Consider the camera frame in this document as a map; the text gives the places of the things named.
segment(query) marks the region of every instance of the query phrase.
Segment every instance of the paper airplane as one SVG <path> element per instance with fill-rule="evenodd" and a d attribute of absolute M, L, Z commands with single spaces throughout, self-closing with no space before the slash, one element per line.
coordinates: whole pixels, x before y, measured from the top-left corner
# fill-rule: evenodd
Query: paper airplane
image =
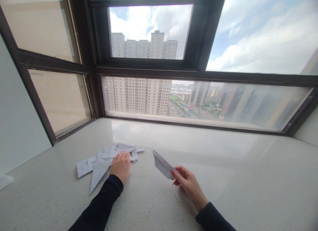
<path fill-rule="evenodd" d="M 97 156 L 95 155 L 77 163 L 77 178 L 80 178 L 83 175 L 86 175 L 87 173 L 91 172 L 96 162 Z"/>
<path fill-rule="evenodd" d="M 180 174 L 175 168 L 172 167 L 158 152 L 155 150 L 152 151 L 153 156 L 155 158 L 155 166 L 162 174 L 164 174 L 165 177 L 172 180 L 174 179 L 173 175 L 171 174 L 171 171 L 174 171 L 178 174 Z"/>
<path fill-rule="evenodd" d="M 117 143 L 112 147 L 104 147 L 104 152 L 98 152 L 97 155 L 92 156 L 77 163 L 77 176 L 78 178 L 93 171 L 92 181 L 90 185 L 89 194 L 93 192 L 99 181 L 102 179 L 104 174 L 113 162 L 113 158 L 118 155 L 121 151 L 131 152 L 131 162 L 138 160 L 138 152 L 145 151 L 143 148 L 138 148 L 134 144 L 127 145 L 123 143 Z"/>
<path fill-rule="evenodd" d="M 92 182 L 90 184 L 89 194 L 93 192 L 99 181 L 105 175 L 106 171 L 113 162 L 113 158 L 102 158 L 103 153 L 100 151 L 97 153 L 97 163 L 94 165 Z"/>
<path fill-rule="evenodd" d="M 133 150 L 135 150 L 137 147 L 136 146 L 132 146 L 132 145 L 127 145 L 127 144 L 123 144 L 123 143 L 117 143 L 116 144 L 116 148 L 118 149 L 118 152 L 121 151 L 126 151 L 126 152 L 131 152 Z"/>

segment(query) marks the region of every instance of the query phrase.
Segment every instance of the speckled countertop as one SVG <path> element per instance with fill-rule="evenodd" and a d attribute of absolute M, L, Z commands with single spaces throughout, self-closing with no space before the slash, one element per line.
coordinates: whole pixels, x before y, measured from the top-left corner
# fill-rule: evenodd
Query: speckled countertop
<path fill-rule="evenodd" d="M 15 180 L 0 191 L 0 230 L 68 230 L 105 180 L 89 196 L 92 173 L 77 179 L 77 162 L 115 142 L 146 152 L 132 164 L 106 230 L 202 230 L 184 191 L 155 168 L 153 149 L 192 170 L 237 230 L 316 227 L 317 147 L 286 137 L 103 118 L 9 173 Z"/>

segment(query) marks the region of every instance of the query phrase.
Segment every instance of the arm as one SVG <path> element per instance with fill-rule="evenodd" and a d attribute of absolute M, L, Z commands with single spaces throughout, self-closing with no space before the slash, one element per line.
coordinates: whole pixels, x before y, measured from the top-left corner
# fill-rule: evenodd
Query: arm
<path fill-rule="evenodd" d="M 129 178 L 129 152 L 120 152 L 114 157 L 110 175 L 102 189 L 76 220 L 69 231 L 103 231 L 112 211 L 114 202 L 124 189 L 124 183 Z"/>
<path fill-rule="evenodd" d="M 123 189 L 124 185 L 121 180 L 115 175 L 110 175 L 98 195 L 96 195 L 69 231 L 104 230 L 113 204 Z"/>
<path fill-rule="evenodd" d="M 222 217 L 211 202 L 205 197 L 194 174 L 183 166 L 176 166 L 178 173 L 171 171 L 176 179 L 174 185 L 182 185 L 194 207 L 199 212 L 196 221 L 204 230 L 235 231 L 235 229 Z"/>
<path fill-rule="evenodd" d="M 204 230 L 235 231 L 232 225 L 222 217 L 211 202 L 198 213 L 195 220 L 204 228 Z"/>

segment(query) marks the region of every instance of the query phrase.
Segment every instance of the person's right hand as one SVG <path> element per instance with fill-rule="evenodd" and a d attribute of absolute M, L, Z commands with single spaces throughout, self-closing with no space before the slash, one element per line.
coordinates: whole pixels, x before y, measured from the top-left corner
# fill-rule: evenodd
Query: person's right hand
<path fill-rule="evenodd" d="M 130 159 L 129 152 L 121 151 L 117 156 L 114 157 L 112 166 L 110 167 L 110 174 L 117 176 L 123 183 L 127 181 L 130 174 Z"/>
<path fill-rule="evenodd" d="M 207 204 L 208 199 L 205 197 L 196 177 L 194 174 L 183 166 L 176 166 L 175 169 L 184 177 L 178 173 L 171 171 L 171 174 L 176 179 L 173 185 L 179 186 L 180 184 L 185 189 L 187 195 L 192 201 L 194 207 L 200 212 Z"/>

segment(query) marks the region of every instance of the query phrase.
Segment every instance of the white wall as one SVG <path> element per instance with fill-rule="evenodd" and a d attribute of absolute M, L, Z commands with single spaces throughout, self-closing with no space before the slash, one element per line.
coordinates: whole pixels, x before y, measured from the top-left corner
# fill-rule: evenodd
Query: white wall
<path fill-rule="evenodd" d="M 295 138 L 318 146 L 318 108 L 307 118 L 295 134 Z"/>
<path fill-rule="evenodd" d="M 51 147 L 38 114 L 0 37 L 0 174 Z"/>

